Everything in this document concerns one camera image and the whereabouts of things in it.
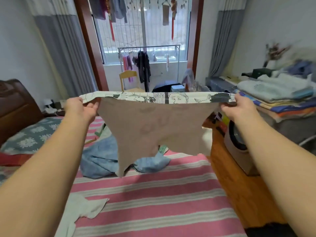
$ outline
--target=clothes rack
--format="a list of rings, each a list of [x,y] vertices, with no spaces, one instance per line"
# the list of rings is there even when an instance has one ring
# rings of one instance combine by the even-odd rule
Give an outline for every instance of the clothes rack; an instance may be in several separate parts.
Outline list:
[[[135,50],[137,51],[144,51],[147,52],[147,49],[152,49],[154,51],[154,48],[161,48],[161,47],[174,47],[175,51],[178,52],[178,73],[177,73],[177,81],[179,80],[179,64],[180,64],[180,44],[178,45],[162,45],[162,46],[134,46],[134,47],[118,47],[118,57],[120,59],[121,64],[121,71],[123,72],[123,66],[122,66],[122,60],[121,60],[121,53],[124,50]]]

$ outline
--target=stack of folded clothes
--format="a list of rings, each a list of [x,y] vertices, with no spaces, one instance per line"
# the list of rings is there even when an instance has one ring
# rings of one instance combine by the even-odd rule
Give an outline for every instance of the stack of folded clothes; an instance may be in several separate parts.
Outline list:
[[[316,83],[286,73],[276,78],[266,75],[238,83],[242,96],[249,97],[258,109],[275,121],[316,115]]]

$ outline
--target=wooden floor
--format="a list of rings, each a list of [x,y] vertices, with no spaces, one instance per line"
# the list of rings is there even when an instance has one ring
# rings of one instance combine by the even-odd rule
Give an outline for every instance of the wooden floor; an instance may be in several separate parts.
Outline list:
[[[246,176],[227,151],[224,138],[215,126],[210,121],[203,126],[213,129],[212,151],[208,158],[243,227],[286,223],[262,178]]]

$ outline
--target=washing machine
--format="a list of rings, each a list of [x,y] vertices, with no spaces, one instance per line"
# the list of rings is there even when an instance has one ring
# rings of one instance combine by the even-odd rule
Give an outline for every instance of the washing machine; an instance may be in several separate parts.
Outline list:
[[[235,123],[231,120],[228,123],[224,143],[233,159],[242,168],[246,175],[259,175],[239,130],[237,129]]]

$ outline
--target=hand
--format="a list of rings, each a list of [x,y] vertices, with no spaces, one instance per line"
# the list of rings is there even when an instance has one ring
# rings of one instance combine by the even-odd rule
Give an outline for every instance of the hand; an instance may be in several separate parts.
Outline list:
[[[81,97],[68,99],[65,106],[66,115],[82,117],[91,124],[97,115],[100,99],[96,98],[86,105],[83,105],[82,101]]]
[[[241,121],[247,122],[251,119],[261,119],[256,106],[251,99],[236,94],[235,100],[237,102],[236,106],[231,106],[226,103],[221,104],[222,111],[230,120],[234,121],[238,125]]]

